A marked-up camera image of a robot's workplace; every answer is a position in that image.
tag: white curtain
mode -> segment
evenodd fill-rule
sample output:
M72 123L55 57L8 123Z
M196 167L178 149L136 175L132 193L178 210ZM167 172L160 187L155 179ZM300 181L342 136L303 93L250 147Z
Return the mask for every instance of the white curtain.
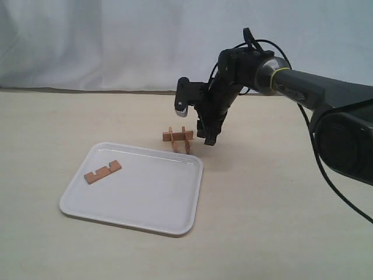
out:
M371 85L372 15L372 0L0 0L0 86L174 90L207 81L244 27L297 70Z

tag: table surface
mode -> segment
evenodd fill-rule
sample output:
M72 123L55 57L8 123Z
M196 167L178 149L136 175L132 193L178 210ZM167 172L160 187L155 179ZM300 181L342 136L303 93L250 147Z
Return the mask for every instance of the table surface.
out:
M373 227L323 180L298 107L239 97L204 163L193 229L172 238L69 218L58 203L99 142L171 151L173 96L0 92L0 279L371 279ZM373 188L327 169L373 215Z

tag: wooden cross structure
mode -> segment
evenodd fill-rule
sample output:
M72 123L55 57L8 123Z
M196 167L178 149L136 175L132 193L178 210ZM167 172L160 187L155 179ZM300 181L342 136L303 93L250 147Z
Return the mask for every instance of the wooden cross structure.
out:
M186 131L185 127L181 128L181 132L173 132L173 128L169 127L168 132L163 133L163 142L171 141L174 153L178 153L178 146L176 141L184 141L185 153L188 155L191 152L191 144L189 140L193 139L193 131Z

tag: wooden puzzle piece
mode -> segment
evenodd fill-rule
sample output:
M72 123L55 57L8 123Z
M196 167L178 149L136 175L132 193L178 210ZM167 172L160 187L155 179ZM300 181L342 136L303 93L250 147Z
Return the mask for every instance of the wooden puzzle piece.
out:
M84 178L86 179L87 183L91 185L94 182L97 182L100 179L109 176L111 173L118 171L119 169L122 169L122 166L119 164L117 160L115 160L109 163L109 168L107 166L101 167L100 169L96 170L96 174L90 172L85 174Z
M171 141L171 146L173 147L173 151L178 153L178 146L176 141L184 141L185 143L185 153L190 154L191 152L191 144L189 140L193 139L193 131L186 131L185 127L181 128L181 132L173 132L172 127L168 128L168 132L164 132L162 135L163 142Z

